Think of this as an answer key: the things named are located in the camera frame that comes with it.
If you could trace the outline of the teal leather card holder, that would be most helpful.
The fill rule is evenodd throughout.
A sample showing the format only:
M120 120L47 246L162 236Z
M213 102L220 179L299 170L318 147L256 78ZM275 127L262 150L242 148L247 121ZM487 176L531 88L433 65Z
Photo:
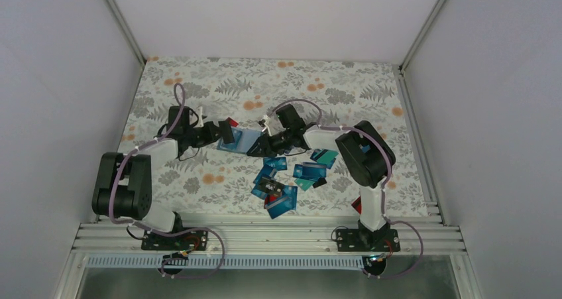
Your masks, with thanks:
M232 132L234 142L227 144L223 142L223 139L219 139L217 143L217 150L246 154L254 145L256 140L263 135L263 133L259 130L241 129L238 127L233 127Z

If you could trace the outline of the black visa card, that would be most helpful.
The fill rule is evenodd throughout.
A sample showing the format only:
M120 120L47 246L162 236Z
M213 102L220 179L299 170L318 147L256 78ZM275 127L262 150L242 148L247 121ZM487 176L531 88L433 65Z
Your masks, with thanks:
M280 197L285 185L272 178L262 177L257 184L257 190L269 196Z
M224 144L235 142L230 118L219 122L219 131Z

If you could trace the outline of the red card black stripe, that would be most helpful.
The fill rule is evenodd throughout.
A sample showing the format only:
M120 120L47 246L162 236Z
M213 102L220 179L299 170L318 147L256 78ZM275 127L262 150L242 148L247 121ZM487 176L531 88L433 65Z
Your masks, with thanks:
M359 213L359 214L362 213L362 203L361 203L361 198L360 198L360 197L358 197L358 198L352 203L352 207L353 207L353 209L354 209L357 213Z

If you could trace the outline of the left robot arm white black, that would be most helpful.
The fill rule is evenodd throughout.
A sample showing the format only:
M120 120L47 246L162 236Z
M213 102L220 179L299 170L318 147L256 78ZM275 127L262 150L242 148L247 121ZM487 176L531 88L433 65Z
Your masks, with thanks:
M201 110L170 107L168 122L152 140L128 153L102 155L91 201L94 214L107 216L113 223L157 231L167 249L178 248L185 234L180 216L152 201L152 175L167 162L180 159L187 149L200 149L221 139L233 142L229 120L214 122Z

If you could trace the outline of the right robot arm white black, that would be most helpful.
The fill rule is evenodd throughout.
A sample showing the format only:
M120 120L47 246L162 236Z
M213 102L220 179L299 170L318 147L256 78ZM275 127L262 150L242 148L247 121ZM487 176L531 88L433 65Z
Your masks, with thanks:
M391 148L367 120L352 127L306 123L288 102L276 110L276 116L284 130L261 135L247 155L276 157L292 148L336 150L360 186L359 242L368 251L376 250L390 230L383 194L374 189L383 188L392 175L396 157Z

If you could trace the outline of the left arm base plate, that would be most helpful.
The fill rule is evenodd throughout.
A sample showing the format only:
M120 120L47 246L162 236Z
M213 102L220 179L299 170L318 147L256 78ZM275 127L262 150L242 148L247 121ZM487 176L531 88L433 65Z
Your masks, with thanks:
M190 232L179 237L145 233L140 247L143 251L205 251L207 240L206 231Z

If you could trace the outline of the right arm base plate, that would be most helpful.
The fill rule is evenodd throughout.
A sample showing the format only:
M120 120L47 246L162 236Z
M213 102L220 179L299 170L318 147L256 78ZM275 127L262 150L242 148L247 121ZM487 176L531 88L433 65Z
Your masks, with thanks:
M371 233L359 229L338 228L333 239L339 252L382 253L401 251L400 239L395 229Z

